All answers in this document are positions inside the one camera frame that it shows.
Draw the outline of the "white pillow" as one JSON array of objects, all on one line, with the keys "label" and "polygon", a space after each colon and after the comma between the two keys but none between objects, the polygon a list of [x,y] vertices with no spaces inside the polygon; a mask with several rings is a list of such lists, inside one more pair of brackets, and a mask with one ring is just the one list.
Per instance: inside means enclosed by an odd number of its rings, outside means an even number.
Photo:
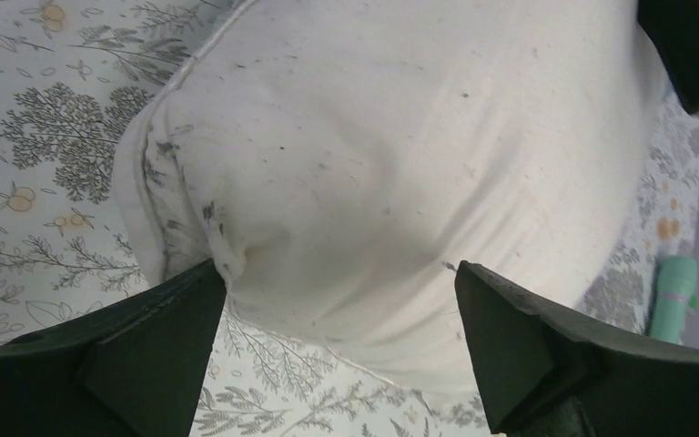
[{"label": "white pillow", "polygon": [[664,93],[634,1],[246,1],[132,120],[143,276],[213,259],[239,318],[401,386],[476,389],[453,281],[574,306]]}]

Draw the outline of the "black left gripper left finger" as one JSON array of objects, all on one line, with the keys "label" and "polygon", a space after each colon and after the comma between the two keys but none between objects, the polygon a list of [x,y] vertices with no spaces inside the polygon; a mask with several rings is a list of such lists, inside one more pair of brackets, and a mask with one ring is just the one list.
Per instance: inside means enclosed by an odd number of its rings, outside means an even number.
[{"label": "black left gripper left finger", "polygon": [[0,436],[186,436],[226,298],[204,261],[0,346]]}]

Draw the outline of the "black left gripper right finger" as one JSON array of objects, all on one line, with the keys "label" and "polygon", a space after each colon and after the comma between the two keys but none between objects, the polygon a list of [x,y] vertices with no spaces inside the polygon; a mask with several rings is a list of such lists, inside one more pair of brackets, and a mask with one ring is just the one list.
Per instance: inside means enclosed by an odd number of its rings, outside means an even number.
[{"label": "black left gripper right finger", "polygon": [[454,282],[489,429],[699,436],[699,350],[618,329],[479,264]]}]

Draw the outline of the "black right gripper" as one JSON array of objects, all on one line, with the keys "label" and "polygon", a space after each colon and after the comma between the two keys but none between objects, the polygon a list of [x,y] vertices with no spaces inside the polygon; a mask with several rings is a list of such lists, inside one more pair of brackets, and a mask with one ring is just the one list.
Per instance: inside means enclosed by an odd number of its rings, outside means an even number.
[{"label": "black right gripper", "polygon": [[678,100],[699,113],[699,0],[640,0],[637,20],[663,61]]}]

